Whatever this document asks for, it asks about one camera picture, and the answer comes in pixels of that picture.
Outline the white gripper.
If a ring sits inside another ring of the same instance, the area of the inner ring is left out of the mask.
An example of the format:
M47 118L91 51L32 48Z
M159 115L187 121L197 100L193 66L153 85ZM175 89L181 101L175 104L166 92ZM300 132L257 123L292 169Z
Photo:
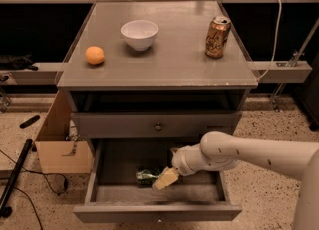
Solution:
M211 160L205 156L200 145L171 148L171 164L173 168L167 167L153 183L152 189L163 190L178 181L179 176L194 175L199 171L212 170Z

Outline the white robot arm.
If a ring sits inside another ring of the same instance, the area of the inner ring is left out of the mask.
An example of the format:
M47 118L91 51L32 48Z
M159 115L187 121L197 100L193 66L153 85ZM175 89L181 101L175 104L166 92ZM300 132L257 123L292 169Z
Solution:
M173 153L153 184L162 190L181 176L199 171L232 169L245 161L301 182L292 230L319 230L319 143L234 137L218 131L205 134L200 143Z

